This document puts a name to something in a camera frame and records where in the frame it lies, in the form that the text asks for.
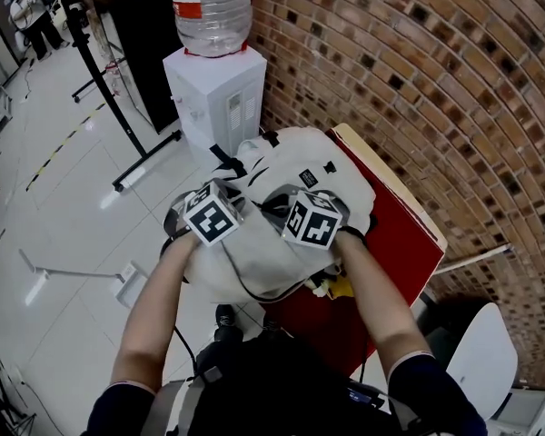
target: red label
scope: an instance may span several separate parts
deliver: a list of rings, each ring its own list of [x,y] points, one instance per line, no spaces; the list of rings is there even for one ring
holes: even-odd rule
[[[181,18],[202,19],[202,4],[173,2],[175,13]]]

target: water bottle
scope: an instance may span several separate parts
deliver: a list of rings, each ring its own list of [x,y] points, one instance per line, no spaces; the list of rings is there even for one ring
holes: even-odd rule
[[[173,0],[173,10],[183,45],[207,57],[238,52],[253,21],[251,0]]]

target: sticker on water dispenser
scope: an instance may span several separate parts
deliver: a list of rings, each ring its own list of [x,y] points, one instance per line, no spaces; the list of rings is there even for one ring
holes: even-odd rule
[[[175,13],[181,18],[202,19],[200,0],[172,0]]]

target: person in white shirt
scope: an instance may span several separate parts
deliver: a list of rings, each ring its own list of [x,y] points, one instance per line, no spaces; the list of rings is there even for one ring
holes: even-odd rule
[[[39,60],[51,54],[46,50],[43,34],[54,50],[69,45],[53,26],[51,16],[41,0],[14,0],[10,5],[10,15],[16,27],[28,37]]]

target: black shoe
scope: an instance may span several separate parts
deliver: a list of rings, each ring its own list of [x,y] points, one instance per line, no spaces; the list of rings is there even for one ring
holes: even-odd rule
[[[267,332],[278,332],[281,330],[281,326],[275,320],[271,319],[270,316],[264,315],[263,319],[263,331]]]
[[[236,315],[232,305],[218,305],[216,307],[216,324],[218,328],[236,326]]]

